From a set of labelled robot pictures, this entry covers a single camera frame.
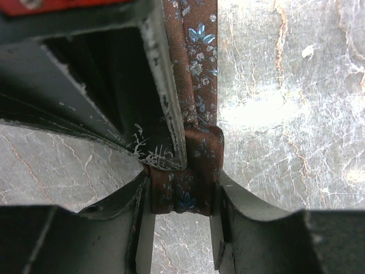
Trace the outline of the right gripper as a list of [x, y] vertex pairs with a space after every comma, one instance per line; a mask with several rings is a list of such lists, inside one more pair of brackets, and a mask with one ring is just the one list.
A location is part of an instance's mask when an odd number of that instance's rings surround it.
[[1, 118], [93, 140], [143, 157], [132, 97], [104, 46], [24, 42], [134, 27], [155, 10], [133, 1], [43, 14], [1, 15]]

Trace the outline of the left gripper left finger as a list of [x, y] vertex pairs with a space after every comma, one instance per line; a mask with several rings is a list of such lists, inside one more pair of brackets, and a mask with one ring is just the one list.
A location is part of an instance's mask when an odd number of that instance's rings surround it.
[[154, 226], [144, 172], [78, 213], [3, 206], [1, 272], [150, 273]]

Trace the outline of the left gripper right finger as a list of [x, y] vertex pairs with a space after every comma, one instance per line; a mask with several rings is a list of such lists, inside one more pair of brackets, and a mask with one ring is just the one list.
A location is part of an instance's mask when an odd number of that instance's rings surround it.
[[227, 174], [210, 217], [219, 273], [363, 273], [364, 212], [275, 207]]

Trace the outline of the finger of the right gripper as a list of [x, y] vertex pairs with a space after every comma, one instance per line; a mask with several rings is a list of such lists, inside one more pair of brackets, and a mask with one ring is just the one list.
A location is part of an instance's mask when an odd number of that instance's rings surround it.
[[183, 119], [164, 18], [47, 39], [52, 62], [106, 120], [104, 137], [160, 170], [187, 165]]

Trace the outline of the brown floral tie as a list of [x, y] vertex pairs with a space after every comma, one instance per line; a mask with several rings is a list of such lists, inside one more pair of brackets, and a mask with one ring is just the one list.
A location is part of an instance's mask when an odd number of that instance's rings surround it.
[[224, 162], [217, 126], [217, 2], [164, 1], [163, 8], [188, 165], [182, 171], [150, 168], [152, 211], [209, 216]]

